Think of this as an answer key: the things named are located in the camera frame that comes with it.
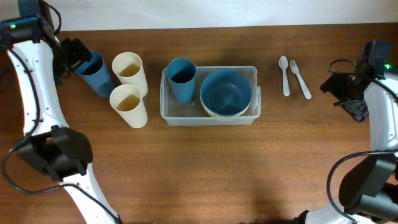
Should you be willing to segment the white plastic fork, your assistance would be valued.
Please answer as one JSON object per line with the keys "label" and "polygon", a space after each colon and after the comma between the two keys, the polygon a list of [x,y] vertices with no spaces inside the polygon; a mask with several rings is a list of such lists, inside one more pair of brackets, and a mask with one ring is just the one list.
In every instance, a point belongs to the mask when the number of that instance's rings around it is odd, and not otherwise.
{"label": "white plastic fork", "polygon": [[296,75],[297,80],[298,80],[298,82],[300,84],[300,87],[302,89],[304,97],[306,99],[308,99],[308,100],[311,99],[312,95],[310,93],[310,90],[308,89],[307,85],[305,84],[295,60],[291,60],[290,61],[290,69]]}

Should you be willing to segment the blue bowl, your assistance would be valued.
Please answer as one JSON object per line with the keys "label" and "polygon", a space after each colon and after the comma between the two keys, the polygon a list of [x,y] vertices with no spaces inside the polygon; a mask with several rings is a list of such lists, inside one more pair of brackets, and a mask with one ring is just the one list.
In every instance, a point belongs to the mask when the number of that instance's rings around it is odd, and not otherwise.
{"label": "blue bowl", "polygon": [[251,103],[252,87],[239,72],[217,70],[203,80],[200,99],[203,107],[216,116],[239,116]]}

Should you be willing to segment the cream cup back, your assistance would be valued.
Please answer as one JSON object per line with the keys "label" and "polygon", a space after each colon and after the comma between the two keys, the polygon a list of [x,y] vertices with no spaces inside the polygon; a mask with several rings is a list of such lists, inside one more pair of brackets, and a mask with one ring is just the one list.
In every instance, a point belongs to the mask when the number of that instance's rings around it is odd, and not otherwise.
{"label": "cream cup back", "polygon": [[147,80],[142,59],[133,52],[123,52],[112,62],[112,70],[122,84],[136,86],[142,97],[148,92]]}

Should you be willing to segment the cream cup front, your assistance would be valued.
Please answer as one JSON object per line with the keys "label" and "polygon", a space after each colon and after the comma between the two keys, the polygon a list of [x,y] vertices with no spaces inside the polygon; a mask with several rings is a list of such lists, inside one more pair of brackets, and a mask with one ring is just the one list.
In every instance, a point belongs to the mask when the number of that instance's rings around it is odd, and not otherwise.
{"label": "cream cup front", "polygon": [[144,100],[136,86],[123,84],[116,87],[110,94],[109,102],[130,127],[142,128],[147,124]]}

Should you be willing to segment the cream bowl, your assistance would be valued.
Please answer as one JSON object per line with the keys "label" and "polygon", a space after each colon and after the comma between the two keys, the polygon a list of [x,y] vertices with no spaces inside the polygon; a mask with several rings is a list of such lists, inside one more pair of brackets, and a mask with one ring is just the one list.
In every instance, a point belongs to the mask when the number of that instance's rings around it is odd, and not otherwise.
{"label": "cream bowl", "polygon": [[232,116],[241,116],[244,112],[246,112],[246,110],[249,108],[249,105],[247,105],[247,107],[245,107],[245,109],[243,109],[242,111],[235,113],[235,114],[227,114],[227,115],[223,115],[223,114],[219,114],[219,113],[215,113],[212,110],[210,110],[205,104],[204,102],[201,100],[201,104],[204,108],[204,110],[211,116],[211,117],[232,117]]}

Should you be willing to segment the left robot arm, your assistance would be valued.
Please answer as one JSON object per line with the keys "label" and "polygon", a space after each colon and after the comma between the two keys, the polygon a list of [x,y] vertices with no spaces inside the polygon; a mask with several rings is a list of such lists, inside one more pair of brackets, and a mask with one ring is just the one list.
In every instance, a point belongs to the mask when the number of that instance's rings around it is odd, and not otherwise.
{"label": "left robot arm", "polygon": [[15,152],[65,189],[87,223],[121,223],[107,202],[93,172],[93,151],[86,135],[71,129],[58,100],[56,84],[93,55],[80,39],[59,41],[53,6],[45,1],[19,0],[19,17],[1,21],[1,47],[16,73],[24,110],[24,137]]}

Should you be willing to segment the white plastic spoon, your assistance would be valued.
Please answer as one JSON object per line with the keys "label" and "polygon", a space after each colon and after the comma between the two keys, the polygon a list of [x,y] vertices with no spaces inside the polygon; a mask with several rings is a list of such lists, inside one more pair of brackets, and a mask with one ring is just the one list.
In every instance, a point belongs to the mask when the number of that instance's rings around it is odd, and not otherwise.
{"label": "white plastic spoon", "polygon": [[286,56],[281,56],[279,59],[279,67],[282,70],[282,89],[284,96],[290,95],[289,81],[287,77],[288,60]]}

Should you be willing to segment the blue cup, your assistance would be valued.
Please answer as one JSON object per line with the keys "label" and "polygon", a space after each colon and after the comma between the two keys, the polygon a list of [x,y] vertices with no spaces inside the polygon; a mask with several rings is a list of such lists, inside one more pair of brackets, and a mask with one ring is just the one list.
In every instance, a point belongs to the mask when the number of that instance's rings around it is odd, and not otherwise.
{"label": "blue cup", "polygon": [[109,98],[116,85],[111,78],[103,56],[94,50],[90,51],[92,58],[84,62],[76,73],[102,98]]}
{"label": "blue cup", "polygon": [[179,103],[192,101],[196,74],[195,64],[187,58],[175,58],[167,65],[167,78],[174,98]]}

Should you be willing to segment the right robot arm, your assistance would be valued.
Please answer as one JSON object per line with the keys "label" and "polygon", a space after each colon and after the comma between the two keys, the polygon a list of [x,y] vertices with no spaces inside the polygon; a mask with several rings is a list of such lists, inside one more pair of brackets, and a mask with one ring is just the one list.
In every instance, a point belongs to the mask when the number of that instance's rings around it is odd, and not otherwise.
{"label": "right robot arm", "polygon": [[322,208],[304,211],[293,223],[397,222],[397,66],[392,44],[373,40],[361,47],[353,72],[329,68],[320,89],[337,98],[357,122],[369,119],[370,149],[349,154],[329,171]]}

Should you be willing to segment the clear plastic container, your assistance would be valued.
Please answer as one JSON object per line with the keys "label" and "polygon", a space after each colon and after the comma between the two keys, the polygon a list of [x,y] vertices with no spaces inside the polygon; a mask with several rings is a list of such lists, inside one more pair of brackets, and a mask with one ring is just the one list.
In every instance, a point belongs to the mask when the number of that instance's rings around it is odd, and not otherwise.
{"label": "clear plastic container", "polygon": [[[200,87],[203,80],[217,70],[234,70],[248,79],[252,98],[248,109],[239,116],[212,117],[200,101]],[[163,69],[160,84],[160,113],[170,126],[239,126],[250,125],[261,115],[261,87],[257,84],[257,69],[253,66],[212,66],[197,67],[197,79],[193,100],[181,104],[172,94],[167,70]]]}

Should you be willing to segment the cream cup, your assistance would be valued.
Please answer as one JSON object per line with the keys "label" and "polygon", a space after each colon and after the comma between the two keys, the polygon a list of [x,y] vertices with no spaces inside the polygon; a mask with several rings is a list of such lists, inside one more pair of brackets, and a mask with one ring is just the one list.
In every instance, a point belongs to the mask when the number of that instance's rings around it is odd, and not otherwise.
{"label": "cream cup", "polygon": [[142,59],[133,52],[123,52],[112,62],[112,70],[122,84],[136,86],[142,97],[148,92],[147,80]]}
{"label": "cream cup", "polygon": [[136,86],[123,84],[116,87],[110,94],[109,102],[130,127],[142,128],[147,124],[144,100]]}

